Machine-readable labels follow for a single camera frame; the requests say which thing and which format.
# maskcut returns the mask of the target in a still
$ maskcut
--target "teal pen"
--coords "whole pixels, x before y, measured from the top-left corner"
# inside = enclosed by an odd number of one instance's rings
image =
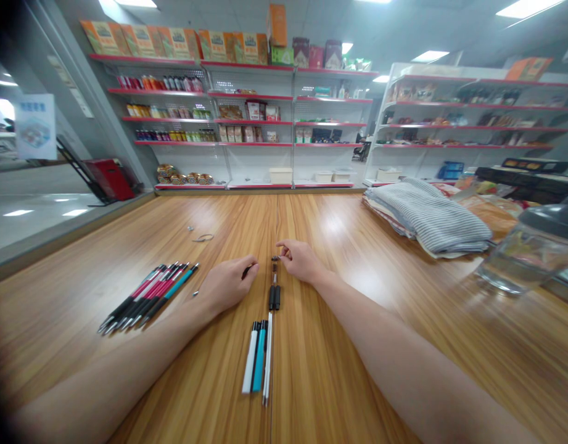
[[[255,374],[253,375],[253,389],[252,392],[259,392],[261,390],[261,381],[263,380],[263,357],[265,355],[265,332],[267,328],[267,321],[261,321],[261,330],[259,330],[259,340],[257,341],[257,359],[255,359]]]
[[[191,277],[191,275],[195,272],[195,270],[197,270],[198,266],[199,263],[196,263],[193,267],[191,267],[191,269],[187,273],[185,273],[185,275],[181,279],[179,279],[179,281],[175,285],[173,285],[173,288],[171,288],[170,291],[167,294],[165,294],[165,296],[158,302],[158,304],[156,304],[154,308],[148,312],[146,317],[142,319],[140,327],[144,327],[146,325],[146,322],[152,319],[154,315],[156,315],[156,313],[164,306],[164,304],[166,304],[168,300],[171,299],[171,296],[177,293],[177,291],[179,291],[181,286],[185,282],[187,282],[187,280]]]

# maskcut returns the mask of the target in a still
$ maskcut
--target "poster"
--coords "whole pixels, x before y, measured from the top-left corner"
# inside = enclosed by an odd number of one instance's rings
[[[54,95],[22,96],[14,112],[19,158],[57,160]]]

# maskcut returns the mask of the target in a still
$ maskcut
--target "display rack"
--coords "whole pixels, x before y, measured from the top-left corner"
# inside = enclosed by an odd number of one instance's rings
[[[107,88],[115,97],[122,97],[125,104],[181,105],[188,108],[210,110],[211,119],[154,118],[128,116],[123,106],[121,119],[130,122],[136,130],[146,131],[198,131],[214,130],[216,142],[135,140],[137,146],[148,145],[154,151],[158,163],[169,163],[180,173],[195,171],[213,176],[212,186],[159,184],[157,189],[246,189],[246,188],[295,188],[295,187],[352,187],[353,183],[317,183],[315,173],[334,171],[351,165],[356,134],[366,126],[371,99],[365,99],[366,88],[379,74],[337,70],[296,69],[294,67],[229,64],[222,62],[195,63],[190,60],[142,59],[139,57],[115,57],[91,55],[105,64],[109,74],[139,78],[152,75],[196,76],[204,85],[204,92],[125,89],[115,83]],[[351,99],[314,97],[317,86],[337,91],[344,82]],[[255,90],[257,94],[240,93],[237,90]],[[258,99],[268,105],[277,105],[281,120],[251,120],[245,103]],[[219,106],[236,105],[243,113],[243,120],[220,117]],[[300,120],[332,119],[334,122],[310,122]],[[220,125],[253,126],[261,128],[263,142],[231,142],[220,140]],[[296,143],[296,131],[331,129],[341,134],[339,143]],[[278,134],[279,141],[271,142],[268,132]],[[272,184],[269,169],[292,168],[291,184]]]
[[[568,83],[565,75],[545,74],[549,81],[530,82],[506,80],[507,70],[471,67],[448,67],[441,65],[393,64],[390,81],[384,93],[374,137],[371,144],[364,184],[385,185],[378,181],[381,168],[394,168],[402,176],[412,176],[433,183],[444,161],[462,162],[464,167],[489,167],[501,165],[509,156],[543,155],[554,147],[556,138],[568,132],[558,127],[568,120]],[[513,104],[489,102],[500,97],[500,91],[515,90],[518,97]],[[416,92],[433,94],[424,100],[401,100],[399,96]],[[484,97],[483,103],[456,102],[476,91]],[[481,117],[488,112],[507,115],[515,120],[535,122],[532,126],[487,126],[479,125]],[[435,125],[436,118],[452,118],[462,114],[462,125]],[[399,124],[401,119],[413,122]],[[403,138],[429,138],[442,143],[404,144]],[[522,144],[509,142],[517,139]],[[539,146],[524,143],[536,142]]]

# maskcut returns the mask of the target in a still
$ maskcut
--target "water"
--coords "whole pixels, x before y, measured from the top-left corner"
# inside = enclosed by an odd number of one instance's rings
[[[550,272],[528,261],[495,252],[477,268],[476,273],[491,285],[513,294],[526,293],[545,282]]]

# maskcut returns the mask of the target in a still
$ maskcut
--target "wooden table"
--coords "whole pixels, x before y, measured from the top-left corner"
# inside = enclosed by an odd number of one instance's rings
[[[214,240],[191,242],[204,233]],[[285,237],[309,242],[542,441],[568,443],[568,305],[547,292],[487,295],[469,276],[479,257],[431,259],[359,195],[161,197],[0,283],[6,408],[142,334],[103,338],[96,329],[157,264],[201,262],[164,318],[215,263],[254,253],[261,270],[249,295],[183,350],[111,442],[416,442],[320,296],[283,269],[270,405],[241,395],[250,327],[267,318],[270,258]]]

